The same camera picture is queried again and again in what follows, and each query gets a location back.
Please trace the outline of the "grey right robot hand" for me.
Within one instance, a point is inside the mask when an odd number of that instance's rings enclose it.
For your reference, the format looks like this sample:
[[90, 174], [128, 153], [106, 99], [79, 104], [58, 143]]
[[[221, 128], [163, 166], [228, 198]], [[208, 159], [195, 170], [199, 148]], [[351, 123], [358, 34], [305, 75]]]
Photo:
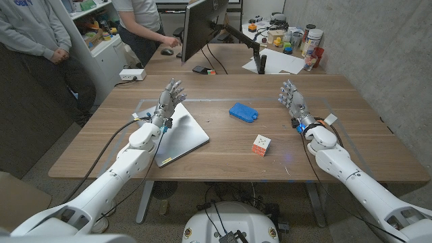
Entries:
[[278, 101], [288, 109], [294, 120], [294, 128], [303, 132], [309, 125], [316, 122], [308, 110], [304, 97], [291, 80], [283, 82], [280, 91]]

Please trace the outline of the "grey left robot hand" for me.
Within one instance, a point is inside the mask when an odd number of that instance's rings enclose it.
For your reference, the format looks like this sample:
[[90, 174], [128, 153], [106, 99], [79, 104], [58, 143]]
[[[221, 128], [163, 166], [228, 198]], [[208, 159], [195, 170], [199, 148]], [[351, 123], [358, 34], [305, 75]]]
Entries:
[[160, 94], [155, 112], [151, 118], [153, 125], [160, 128], [165, 123], [165, 120], [172, 117], [176, 106], [186, 99], [186, 94], [182, 94], [184, 88], [179, 87], [181, 83], [181, 80], [172, 78]]

